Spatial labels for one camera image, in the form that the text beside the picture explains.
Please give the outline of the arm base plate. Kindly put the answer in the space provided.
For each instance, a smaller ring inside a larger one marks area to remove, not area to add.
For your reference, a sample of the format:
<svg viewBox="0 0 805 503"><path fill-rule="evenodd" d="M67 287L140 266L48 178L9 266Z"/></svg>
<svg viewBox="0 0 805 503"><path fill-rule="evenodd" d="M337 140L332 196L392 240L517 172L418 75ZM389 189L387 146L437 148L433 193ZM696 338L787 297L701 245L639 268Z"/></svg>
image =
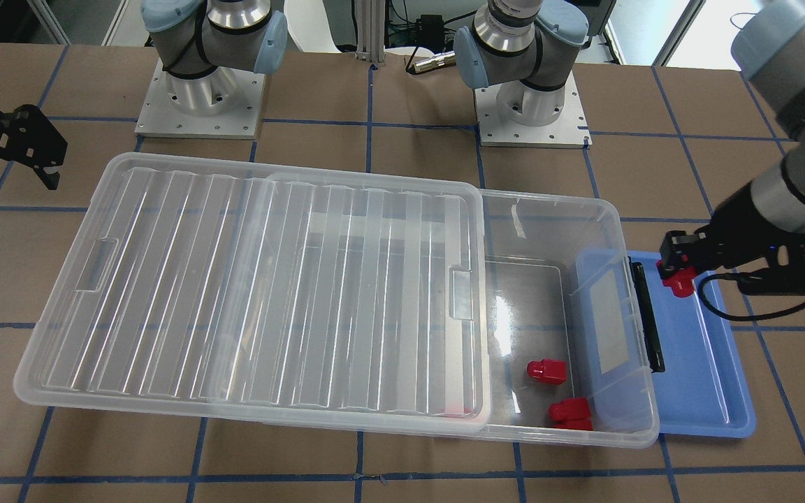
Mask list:
<svg viewBox="0 0 805 503"><path fill-rule="evenodd" d="M573 73L563 88L552 92L522 82L476 89L474 105L485 146L588 149L593 145Z"/></svg>
<svg viewBox="0 0 805 503"><path fill-rule="evenodd" d="M135 133L145 138L254 140L266 76L219 67L183 80L154 67Z"/></svg>

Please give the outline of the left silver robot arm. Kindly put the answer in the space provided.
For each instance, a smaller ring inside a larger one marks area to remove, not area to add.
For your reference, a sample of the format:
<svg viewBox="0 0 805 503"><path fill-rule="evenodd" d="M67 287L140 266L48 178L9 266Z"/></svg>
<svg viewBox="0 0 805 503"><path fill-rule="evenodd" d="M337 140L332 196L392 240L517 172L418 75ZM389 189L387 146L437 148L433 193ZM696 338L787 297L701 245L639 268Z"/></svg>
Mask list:
<svg viewBox="0 0 805 503"><path fill-rule="evenodd" d="M588 35L586 16L565 1L488 1L457 29L454 53L472 89L514 83L539 94L563 88ZM793 148L726 198L706 226L668 232L657 264L676 297L696 278L766 260L734 276L742 293L805 296L805 1L773 1L732 41L741 75L767 102Z"/></svg>

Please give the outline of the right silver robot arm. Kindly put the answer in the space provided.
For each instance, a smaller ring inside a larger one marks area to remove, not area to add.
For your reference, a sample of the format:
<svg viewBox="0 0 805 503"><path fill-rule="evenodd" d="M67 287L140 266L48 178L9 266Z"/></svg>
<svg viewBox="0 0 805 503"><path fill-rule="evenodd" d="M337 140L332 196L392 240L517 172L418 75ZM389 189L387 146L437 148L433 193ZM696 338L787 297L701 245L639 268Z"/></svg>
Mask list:
<svg viewBox="0 0 805 503"><path fill-rule="evenodd" d="M287 17L268 1L144 1L159 54L135 128L146 138L253 139L266 76L287 51ZM68 143L36 105L0 111L0 159L59 185Z"/></svg>

